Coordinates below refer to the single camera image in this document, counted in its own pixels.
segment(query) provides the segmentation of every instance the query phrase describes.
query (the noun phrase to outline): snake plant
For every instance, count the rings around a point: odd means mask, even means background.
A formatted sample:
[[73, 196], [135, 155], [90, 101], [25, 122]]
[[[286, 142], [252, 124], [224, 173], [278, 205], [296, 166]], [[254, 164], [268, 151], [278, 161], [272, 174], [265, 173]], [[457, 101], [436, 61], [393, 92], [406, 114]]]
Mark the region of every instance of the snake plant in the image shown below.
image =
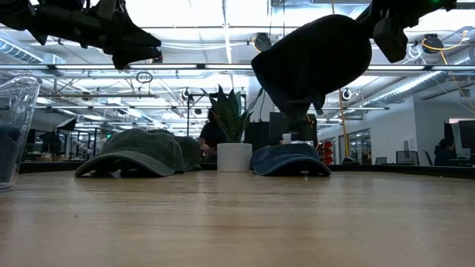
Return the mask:
[[219, 85], [217, 99], [209, 96], [209, 94], [201, 89], [203, 94], [209, 97], [209, 101], [215, 110], [217, 124], [226, 135], [228, 143], [239, 143], [243, 136], [244, 130], [249, 127], [252, 109], [254, 108], [259, 97], [263, 93], [263, 88], [259, 90], [258, 96], [249, 104], [249, 107], [243, 112], [241, 110], [240, 92], [235, 93], [234, 89], [229, 92], [229, 96], [223, 92], [223, 88]]

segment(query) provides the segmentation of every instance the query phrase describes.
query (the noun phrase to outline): wooden table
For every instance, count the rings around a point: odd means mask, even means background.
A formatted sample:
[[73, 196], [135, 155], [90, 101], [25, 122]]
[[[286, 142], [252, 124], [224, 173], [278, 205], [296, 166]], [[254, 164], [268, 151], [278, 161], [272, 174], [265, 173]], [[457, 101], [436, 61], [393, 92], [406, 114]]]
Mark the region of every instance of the wooden table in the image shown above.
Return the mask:
[[475, 182], [201, 171], [25, 174], [0, 193], [0, 266], [475, 266]]

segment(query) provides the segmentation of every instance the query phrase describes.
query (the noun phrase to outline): blue baseball cap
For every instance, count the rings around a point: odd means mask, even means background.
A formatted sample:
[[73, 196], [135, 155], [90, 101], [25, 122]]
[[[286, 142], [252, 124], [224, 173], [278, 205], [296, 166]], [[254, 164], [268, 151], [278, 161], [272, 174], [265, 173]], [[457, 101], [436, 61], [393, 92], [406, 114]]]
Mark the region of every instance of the blue baseball cap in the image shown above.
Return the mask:
[[330, 176], [329, 168], [318, 159], [317, 150], [308, 144], [276, 145], [254, 152], [249, 167], [263, 176], [297, 176], [303, 171]]

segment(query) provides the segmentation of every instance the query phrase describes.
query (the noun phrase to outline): cap brim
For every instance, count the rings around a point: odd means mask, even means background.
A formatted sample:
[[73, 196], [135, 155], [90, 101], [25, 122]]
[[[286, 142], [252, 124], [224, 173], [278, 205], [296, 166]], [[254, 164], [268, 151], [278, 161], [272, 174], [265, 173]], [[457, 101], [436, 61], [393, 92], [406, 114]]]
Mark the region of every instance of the cap brim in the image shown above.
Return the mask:
[[280, 155], [257, 164], [254, 172], [262, 176], [300, 175], [308, 171], [310, 175], [331, 175], [329, 168], [321, 161], [302, 154]]
[[81, 177], [96, 169], [103, 169], [101, 164], [110, 162], [111, 160], [126, 160], [132, 162], [159, 177], [167, 177], [175, 173], [173, 168], [161, 163], [160, 161], [136, 151], [117, 151], [109, 154], [103, 154], [88, 160], [85, 164], [79, 167], [74, 173], [75, 177]]

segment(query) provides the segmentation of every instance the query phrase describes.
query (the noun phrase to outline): ceiling pipe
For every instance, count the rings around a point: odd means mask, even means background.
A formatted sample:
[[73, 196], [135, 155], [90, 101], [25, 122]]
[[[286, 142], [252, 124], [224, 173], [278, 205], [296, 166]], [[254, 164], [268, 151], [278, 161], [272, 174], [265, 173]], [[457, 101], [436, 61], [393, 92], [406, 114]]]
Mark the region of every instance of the ceiling pipe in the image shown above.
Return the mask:
[[[6, 53], [28, 64], [66, 64], [66, 61], [59, 56], [34, 50], [1, 31], [0, 52]], [[48, 72], [53, 73], [55, 76], [62, 75], [62, 72], [57, 70], [49, 70]]]
[[[470, 46], [452, 56], [448, 57], [449, 65], [473, 65], [475, 64], [475, 45]], [[433, 87], [438, 83], [445, 82], [449, 78], [447, 71], [431, 71], [416, 77], [403, 79], [390, 85], [379, 93], [375, 93], [364, 101], [353, 104], [356, 107], [369, 107], [384, 103], [385, 105], [402, 100], [405, 97], [421, 92]]]

